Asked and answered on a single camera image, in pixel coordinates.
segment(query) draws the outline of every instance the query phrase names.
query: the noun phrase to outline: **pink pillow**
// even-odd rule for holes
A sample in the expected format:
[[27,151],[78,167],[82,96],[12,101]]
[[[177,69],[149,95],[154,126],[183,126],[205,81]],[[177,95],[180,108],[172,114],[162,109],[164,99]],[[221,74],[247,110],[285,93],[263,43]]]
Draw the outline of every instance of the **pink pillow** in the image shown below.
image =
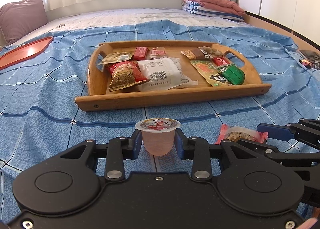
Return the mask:
[[8,44],[48,23],[42,0],[21,0],[0,8],[0,30]]

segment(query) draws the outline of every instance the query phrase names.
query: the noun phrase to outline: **small metal object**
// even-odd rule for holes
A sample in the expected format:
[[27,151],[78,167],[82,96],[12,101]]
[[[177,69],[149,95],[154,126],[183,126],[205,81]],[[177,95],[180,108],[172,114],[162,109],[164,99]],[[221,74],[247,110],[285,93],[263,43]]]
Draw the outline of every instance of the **small metal object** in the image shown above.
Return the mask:
[[208,171],[199,170],[196,171],[194,175],[196,178],[207,178],[210,176],[210,173]]
[[122,176],[122,172],[119,170],[111,170],[107,173],[108,178],[119,178]]
[[285,229],[294,229],[296,226],[296,223],[294,221],[289,221],[285,224]]
[[22,226],[25,229],[32,229],[33,228],[33,223],[28,221],[28,220],[26,220],[26,221],[22,222]]
[[65,26],[65,25],[66,25],[66,24],[64,24],[64,23],[59,24],[59,25],[57,25],[57,28],[63,27],[63,26]]

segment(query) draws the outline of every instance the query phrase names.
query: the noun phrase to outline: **tray handle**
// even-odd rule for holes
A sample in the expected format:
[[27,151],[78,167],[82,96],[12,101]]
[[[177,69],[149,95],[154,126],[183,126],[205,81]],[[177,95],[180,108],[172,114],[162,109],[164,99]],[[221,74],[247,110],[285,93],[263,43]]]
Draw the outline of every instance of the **tray handle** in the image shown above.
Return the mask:
[[113,51],[113,48],[109,44],[103,44],[99,46],[91,55],[89,67],[88,67],[88,93],[89,95],[100,95],[106,94],[108,87],[108,78],[106,76],[106,69],[103,67],[102,71],[100,71],[96,62],[100,52],[104,54],[110,54]]
[[229,47],[226,47],[227,50],[224,52],[224,55],[226,56],[228,53],[232,53],[235,57],[239,58],[244,63],[244,66],[239,67],[242,71],[245,72],[245,82],[246,84],[249,84],[247,80],[254,80],[253,83],[262,83],[261,78],[255,67],[250,63],[250,61],[245,58],[241,53],[239,53],[236,50],[233,50]]

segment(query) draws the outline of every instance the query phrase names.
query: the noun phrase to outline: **orange plastic tray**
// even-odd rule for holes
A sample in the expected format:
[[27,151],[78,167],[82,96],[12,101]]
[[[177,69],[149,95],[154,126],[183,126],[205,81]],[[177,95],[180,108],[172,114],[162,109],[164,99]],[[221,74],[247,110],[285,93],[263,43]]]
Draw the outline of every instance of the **orange plastic tray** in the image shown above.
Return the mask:
[[5,55],[0,57],[0,70],[36,57],[48,47],[52,39],[52,36],[42,38],[7,52]]

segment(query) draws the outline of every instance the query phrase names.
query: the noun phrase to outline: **jelly cup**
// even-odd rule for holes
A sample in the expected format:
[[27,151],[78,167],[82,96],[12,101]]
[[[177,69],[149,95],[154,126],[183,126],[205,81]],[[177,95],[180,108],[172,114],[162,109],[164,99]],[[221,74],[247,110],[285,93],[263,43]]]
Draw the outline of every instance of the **jelly cup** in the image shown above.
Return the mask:
[[141,130],[145,149],[154,156],[163,156],[172,149],[174,131],[180,125],[177,120],[152,118],[139,121],[135,127]]

